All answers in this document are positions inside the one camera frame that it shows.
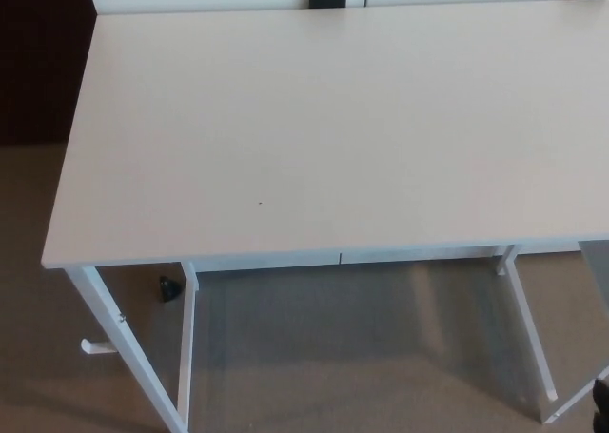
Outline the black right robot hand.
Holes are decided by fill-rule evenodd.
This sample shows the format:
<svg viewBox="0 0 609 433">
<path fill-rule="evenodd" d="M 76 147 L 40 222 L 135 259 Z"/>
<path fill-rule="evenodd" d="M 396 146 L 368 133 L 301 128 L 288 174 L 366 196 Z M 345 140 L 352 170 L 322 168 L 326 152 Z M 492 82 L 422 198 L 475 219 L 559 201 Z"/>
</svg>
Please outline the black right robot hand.
<svg viewBox="0 0 609 433">
<path fill-rule="evenodd" d="M 595 433 L 609 433 L 609 387 L 604 380 L 595 379 L 593 400 L 596 412 L 593 417 L 593 431 Z"/>
</svg>

